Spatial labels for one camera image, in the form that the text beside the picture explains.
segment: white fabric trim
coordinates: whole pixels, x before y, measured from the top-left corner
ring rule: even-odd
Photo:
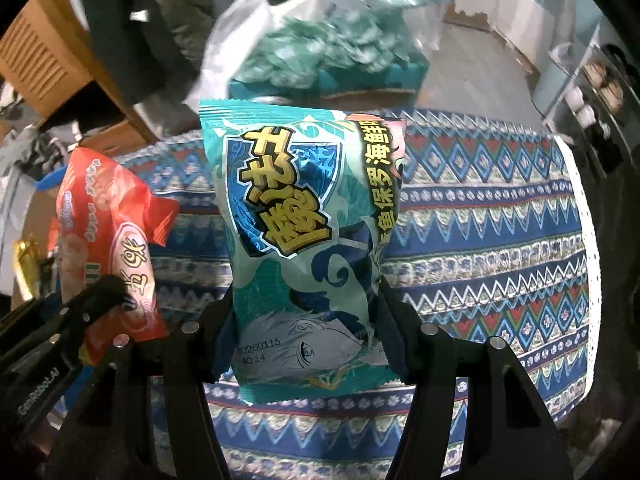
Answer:
[[[582,242],[587,256],[587,281],[589,283],[589,343],[587,352],[587,384],[584,389],[586,397],[593,386],[593,369],[598,352],[598,338],[600,337],[600,311],[602,310],[602,278],[600,276],[600,253],[596,242],[596,231],[593,228],[591,211],[584,194],[582,180],[578,167],[575,165],[574,154],[564,140],[555,136],[554,139],[564,157],[566,171],[574,188],[575,203],[582,225]]]

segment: wooden cabinet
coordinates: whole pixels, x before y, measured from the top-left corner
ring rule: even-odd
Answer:
[[[125,118],[96,139],[85,140],[84,145],[95,146],[97,151],[116,155],[157,140],[133,107],[122,101],[68,0],[28,1],[0,39],[0,74],[39,113],[42,122],[95,81]]]

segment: green packaged item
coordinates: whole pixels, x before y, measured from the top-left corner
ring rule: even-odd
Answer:
[[[344,395],[394,378],[369,314],[398,216],[404,122],[200,102],[233,272],[242,398]]]

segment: gray floor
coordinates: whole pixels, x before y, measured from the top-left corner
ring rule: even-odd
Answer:
[[[540,127],[526,71],[492,34],[445,25],[431,63],[418,106]]]

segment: gold wrapper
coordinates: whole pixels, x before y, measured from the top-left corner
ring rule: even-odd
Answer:
[[[40,247],[33,235],[14,244],[15,279],[24,301],[40,297]]]

